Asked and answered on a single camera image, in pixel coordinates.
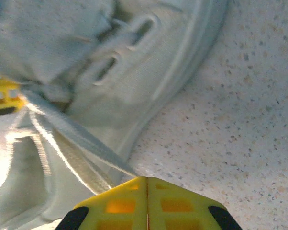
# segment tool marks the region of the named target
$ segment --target sneaker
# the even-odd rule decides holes
[[[7,135],[0,230],[62,218],[119,184],[148,121],[206,56],[226,0],[0,0],[0,71],[26,107]]]

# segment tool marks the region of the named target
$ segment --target terrazzo floor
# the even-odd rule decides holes
[[[0,117],[0,184],[13,118]],[[230,0],[208,58],[130,164],[218,200],[244,230],[288,230],[288,0]]]

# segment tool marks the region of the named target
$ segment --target shoe eyelet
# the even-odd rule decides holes
[[[128,48],[135,51],[140,47],[147,39],[152,37],[155,31],[158,29],[159,18],[156,15],[143,15],[137,18],[135,21],[131,22],[131,31],[137,33],[139,38],[135,40]]]
[[[105,76],[116,65],[116,63],[117,63],[117,58],[116,57],[112,56],[112,57],[109,58],[109,60],[110,61],[109,61],[108,65],[99,72],[99,74],[98,74],[98,76],[97,76],[97,78],[96,78],[96,80],[94,82],[94,85],[102,85],[102,84],[104,84],[106,79],[107,79]]]

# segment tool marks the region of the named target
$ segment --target shoelace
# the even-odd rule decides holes
[[[132,45],[137,37],[136,33],[131,32],[118,35],[113,39],[102,43],[89,58],[92,60],[99,59],[109,52],[113,52],[115,48]],[[91,67],[95,68],[96,71],[94,72],[98,73],[98,71],[107,65],[108,62],[109,60],[98,61],[96,65],[93,64]],[[96,76],[85,73],[82,74],[81,79],[77,79],[81,84],[75,90],[80,91],[81,88],[92,84],[97,78],[98,77]],[[20,91],[23,99],[26,101],[26,108],[21,117],[26,113],[29,113],[31,122],[36,130],[24,129],[21,131],[16,130],[14,126],[12,132],[7,136],[7,143],[10,144],[9,151],[11,154],[13,154],[13,142],[16,141],[16,138],[30,136],[38,149],[44,167],[44,173],[47,173],[47,168],[49,167],[47,166],[47,156],[40,138],[40,135],[42,135],[42,137],[56,150],[57,154],[73,174],[84,184],[84,186],[95,194],[104,192],[115,185],[107,174],[96,164],[91,162],[82,151],[93,154],[100,161],[127,175],[137,176],[136,172],[110,148],[49,102],[52,101],[52,99],[58,100],[58,98],[63,102],[66,100],[68,101],[68,97],[70,96],[68,89],[65,89],[60,85],[37,86],[36,83],[24,82]],[[76,145],[79,148],[79,151],[72,153],[62,152],[54,138],[53,128],[68,141]]]

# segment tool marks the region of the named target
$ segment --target yellow robot part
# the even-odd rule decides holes
[[[137,177],[80,202],[56,230],[242,230],[219,202]]]
[[[18,89],[17,84],[0,74],[0,115],[18,112],[24,106]]]

